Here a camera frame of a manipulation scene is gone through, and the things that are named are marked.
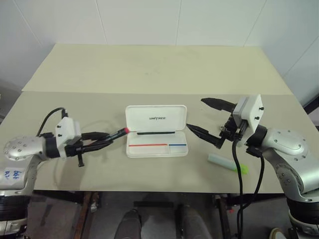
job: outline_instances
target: unitree logo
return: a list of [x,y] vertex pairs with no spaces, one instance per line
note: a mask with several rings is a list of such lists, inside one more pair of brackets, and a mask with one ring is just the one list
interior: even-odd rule
[[166,117],[150,117],[150,120],[165,120]]

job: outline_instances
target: white tile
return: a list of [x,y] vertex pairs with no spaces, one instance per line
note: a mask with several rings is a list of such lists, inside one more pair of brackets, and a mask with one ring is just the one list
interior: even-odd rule
[[302,105],[319,94],[318,42],[317,39],[285,76],[286,84]]
[[246,45],[260,45],[283,76],[318,36],[318,0],[267,0]]
[[265,0],[182,0],[179,45],[243,46]]
[[20,93],[21,90],[16,85],[0,80],[0,116],[6,116]]
[[109,44],[175,44],[179,0],[98,0]]
[[105,44],[94,0],[16,0],[43,45]]
[[319,108],[315,109],[314,111],[312,111],[310,114],[309,114],[309,118],[311,119],[311,121],[319,126]]
[[40,44],[11,0],[0,1],[0,81],[26,84],[50,49]]

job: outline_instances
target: green highlighter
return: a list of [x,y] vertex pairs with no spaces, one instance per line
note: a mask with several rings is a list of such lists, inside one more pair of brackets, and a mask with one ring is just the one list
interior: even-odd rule
[[[232,171],[237,172],[237,167],[236,167],[236,163],[228,158],[225,158],[223,156],[220,156],[218,154],[215,153],[210,153],[208,155],[208,161],[211,163],[215,163],[218,164],[224,168],[228,168]],[[241,169],[241,173],[242,174],[248,174],[249,169],[246,165],[244,164],[240,164],[240,169]]]

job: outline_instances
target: open pencil case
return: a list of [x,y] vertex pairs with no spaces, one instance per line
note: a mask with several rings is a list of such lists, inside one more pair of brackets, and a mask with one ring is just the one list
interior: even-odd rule
[[127,106],[126,154],[130,158],[176,157],[188,154],[183,105]]

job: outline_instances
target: beige tabletop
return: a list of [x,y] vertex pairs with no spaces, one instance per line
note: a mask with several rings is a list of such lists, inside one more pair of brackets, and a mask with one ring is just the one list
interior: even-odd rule
[[[82,132],[115,132],[126,125],[127,105],[187,106],[187,122],[200,125],[218,135],[229,113],[213,110],[200,102],[217,97],[237,102],[240,95],[164,95],[23,92],[0,126],[0,148],[18,135],[35,135],[43,118],[55,107],[65,107],[80,122]],[[319,133],[292,95],[262,95],[266,127],[293,129],[305,136],[314,155],[319,156]],[[52,117],[44,131],[54,130],[60,114]],[[52,159],[39,165],[35,188],[42,190],[238,192],[237,174],[207,161],[209,153],[231,159],[231,143],[221,150],[197,138],[185,128],[189,153],[185,157],[128,158],[126,138],[120,138],[100,151],[84,155],[85,167],[77,158]],[[238,149],[241,163],[249,167],[243,176],[244,192],[252,193],[258,180],[260,160]],[[266,163],[261,193],[282,192],[274,170]]]
[[[266,127],[293,129],[319,157],[319,133],[258,47],[109,46],[56,44],[24,87],[0,126],[0,147],[18,135],[35,135],[55,107],[66,107],[82,132],[114,132],[125,127],[128,105],[187,106],[187,122],[218,135],[229,113],[210,109],[203,97],[237,102],[241,95],[262,94]],[[54,130],[59,117],[45,128]],[[231,158],[231,143],[221,150],[184,129],[189,147],[185,157],[128,158],[126,138],[77,158],[53,159],[38,168],[35,188],[42,190],[172,191],[235,193],[237,174],[207,161],[209,153]],[[238,149],[249,167],[244,192],[255,189],[260,161]],[[261,193],[282,192],[266,163]]]

